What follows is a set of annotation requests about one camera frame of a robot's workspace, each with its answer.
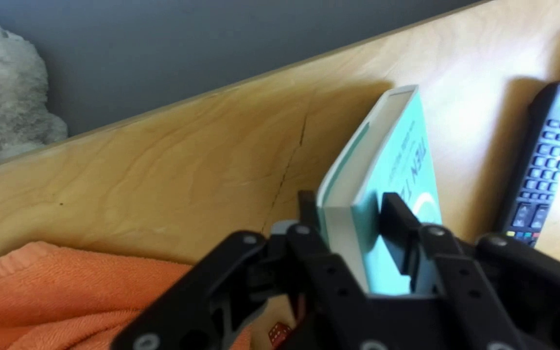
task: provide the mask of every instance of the orange cloth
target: orange cloth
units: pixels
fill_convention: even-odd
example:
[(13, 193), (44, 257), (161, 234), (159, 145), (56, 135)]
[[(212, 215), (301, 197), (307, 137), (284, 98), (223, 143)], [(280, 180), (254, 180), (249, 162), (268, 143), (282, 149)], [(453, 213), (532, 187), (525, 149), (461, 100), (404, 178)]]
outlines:
[[(0, 257), (0, 349), (109, 349), (186, 271), (167, 261), (29, 244)], [(249, 349), (249, 337), (241, 335), (233, 349)]]

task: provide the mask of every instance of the wooden desk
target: wooden desk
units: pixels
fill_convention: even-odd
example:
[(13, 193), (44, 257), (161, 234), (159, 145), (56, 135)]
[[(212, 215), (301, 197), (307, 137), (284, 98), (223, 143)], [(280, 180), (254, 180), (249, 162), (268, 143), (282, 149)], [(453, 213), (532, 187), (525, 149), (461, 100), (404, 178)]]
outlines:
[[(295, 219), (295, 193), (404, 84), (422, 86), (445, 224), (472, 242), (548, 81), (560, 0), (494, 0), (377, 38), (0, 166), (0, 256), (44, 240), (196, 261), (233, 230)], [(560, 259), (560, 193), (538, 248)]]

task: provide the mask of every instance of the teal book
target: teal book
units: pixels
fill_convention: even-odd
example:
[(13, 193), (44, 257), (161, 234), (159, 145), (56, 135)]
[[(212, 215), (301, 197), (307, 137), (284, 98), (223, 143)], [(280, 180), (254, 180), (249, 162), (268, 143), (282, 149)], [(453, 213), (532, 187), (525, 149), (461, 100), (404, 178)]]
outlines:
[(420, 222), (441, 224), (416, 86), (389, 90), (377, 100), (317, 189), (321, 236), (359, 287), (367, 294), (408, 294), (408, 279), (396, 273), (377, 236), (383, 193), (398, 193)]

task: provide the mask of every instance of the gray wall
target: gray wall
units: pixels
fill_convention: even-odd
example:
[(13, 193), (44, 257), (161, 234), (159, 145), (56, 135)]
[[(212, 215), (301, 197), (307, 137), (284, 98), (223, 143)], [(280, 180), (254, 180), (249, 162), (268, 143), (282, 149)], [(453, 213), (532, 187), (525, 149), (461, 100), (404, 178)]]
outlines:
[(0, 0), (74, 135), (478, 0)]

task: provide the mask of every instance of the book cover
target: book cover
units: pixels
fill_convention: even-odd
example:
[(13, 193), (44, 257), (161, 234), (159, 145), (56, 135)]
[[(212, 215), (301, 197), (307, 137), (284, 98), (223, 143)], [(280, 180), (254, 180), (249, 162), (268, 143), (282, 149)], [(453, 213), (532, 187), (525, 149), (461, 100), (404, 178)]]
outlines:
[(322, 238), (371, 294), (406, 294), (377, 238), (383, 193), (398, 193), (418, 221), (441, 224), (433, 162), (416, 86), (379, 98), (317, 191)]

